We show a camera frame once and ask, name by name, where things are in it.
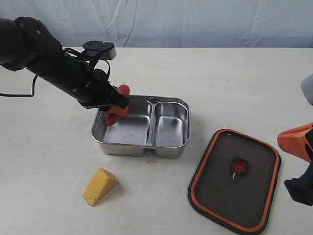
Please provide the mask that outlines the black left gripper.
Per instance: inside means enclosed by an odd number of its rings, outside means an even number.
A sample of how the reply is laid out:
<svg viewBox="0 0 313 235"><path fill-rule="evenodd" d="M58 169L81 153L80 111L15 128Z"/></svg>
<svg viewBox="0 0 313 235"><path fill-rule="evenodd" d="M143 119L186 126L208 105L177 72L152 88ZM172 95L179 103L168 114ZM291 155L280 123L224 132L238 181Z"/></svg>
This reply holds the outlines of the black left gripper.
<svg viewBox="0 0 313 235"><path fill-rule="evenodd" d="M65 92L87 109L101 108L108 115L126 116L129 99L110 84L108 77L102 70L82 72L65 80Z"/></svg>

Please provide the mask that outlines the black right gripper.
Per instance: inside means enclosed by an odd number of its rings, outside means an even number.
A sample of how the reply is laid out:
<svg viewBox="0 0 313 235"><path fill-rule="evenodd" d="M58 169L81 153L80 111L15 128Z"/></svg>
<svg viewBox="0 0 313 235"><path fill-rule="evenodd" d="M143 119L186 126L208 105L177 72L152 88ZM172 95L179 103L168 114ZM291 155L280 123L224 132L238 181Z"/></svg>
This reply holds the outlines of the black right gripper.
<svg viewBox="0 0 313 235"><path fill-rule="evenodd" d="M313 160L313 124L293 128L282 132L277 137L281 150L307 162ZM313 163L299 178L286 180L284 185L293 201L313 205Z"/></svg>

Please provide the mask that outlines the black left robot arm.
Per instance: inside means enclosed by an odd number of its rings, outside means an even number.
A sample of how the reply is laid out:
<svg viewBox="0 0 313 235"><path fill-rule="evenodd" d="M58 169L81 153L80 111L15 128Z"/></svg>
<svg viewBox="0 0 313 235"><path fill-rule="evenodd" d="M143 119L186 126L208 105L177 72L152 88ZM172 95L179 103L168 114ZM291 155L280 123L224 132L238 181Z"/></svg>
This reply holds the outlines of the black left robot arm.
<svg viewBox="0 0 313 235"><path fill-rule="evenodd" d="M109 82L109 71L98 61L116 56L113 43L88 41L83 51L63 48L47 27L32 17L0 20L0 65L10 71L27 69L69 96L84 108L121 113L129 98Z"/></svg>

